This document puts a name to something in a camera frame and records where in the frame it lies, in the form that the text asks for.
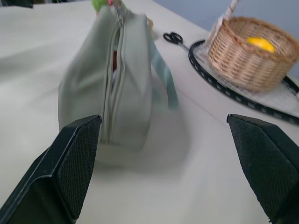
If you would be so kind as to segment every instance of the yellow ball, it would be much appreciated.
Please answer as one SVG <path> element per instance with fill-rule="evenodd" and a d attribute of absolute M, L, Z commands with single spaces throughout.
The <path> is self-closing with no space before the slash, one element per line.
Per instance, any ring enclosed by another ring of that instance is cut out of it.
<path fill-rule="evenodd" d="M 256 45 L 259 48 L 264 49 L 271 53 L 274 53 L 275 51 L 273 45 L 269 41 L 263 38 L 249 37 L 247 39 L 247 42 Z"/>

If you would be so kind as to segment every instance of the black scissors handle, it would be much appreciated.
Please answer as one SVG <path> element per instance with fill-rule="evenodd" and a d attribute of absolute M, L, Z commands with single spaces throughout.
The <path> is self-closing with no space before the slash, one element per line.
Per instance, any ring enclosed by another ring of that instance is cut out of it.
<path fill-rule="evenodd" d="M 183 43 L 183 38 L 179 34 L 174 32 L 171 32 L 170 34 L 168 33 L 163 34 L 163 38 L 170 43 L 174 43 L 174 44 Z"/>

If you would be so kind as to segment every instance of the white table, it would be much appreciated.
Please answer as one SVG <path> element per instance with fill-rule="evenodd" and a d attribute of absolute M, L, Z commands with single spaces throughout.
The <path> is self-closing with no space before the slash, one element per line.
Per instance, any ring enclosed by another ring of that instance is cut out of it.
<path fill-rule="evenodd" d="M 279 125 L 297 144 L 299 128 L 235 103 L 208 85 L 186 52 L 207 32 L 150 0 L 125 0 L 154 22 L 156 44 L 175 80 L 180 109 L 156 115 L 138 161 L 95 164 L 78 224 L 267 224 L 239 164 L 229 113 Z M 57 86 L 95 14 L 90 2 L 0 8 L 0 205 L 58 134 Z"/>

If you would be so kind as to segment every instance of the bag strap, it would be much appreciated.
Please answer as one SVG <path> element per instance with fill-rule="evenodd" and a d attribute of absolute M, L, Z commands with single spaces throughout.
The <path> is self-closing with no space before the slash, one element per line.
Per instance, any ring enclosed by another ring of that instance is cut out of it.
<path fill-rule="evenodd" d="M 153 66 L 159 78 L 161 79 L 162 83 L 166 87 L 167 96 L 168 96 L 168 107 L 173 110 L 177 109 L 178 96 L 177 96 L 176 89 L 174 87 L 172 74 L 170 72 L 170 69 L 166 65 L 165 61 L 163 60 L 162 56 L 160 55 L 153 40 L 151 41 L 151 65 Z"/>

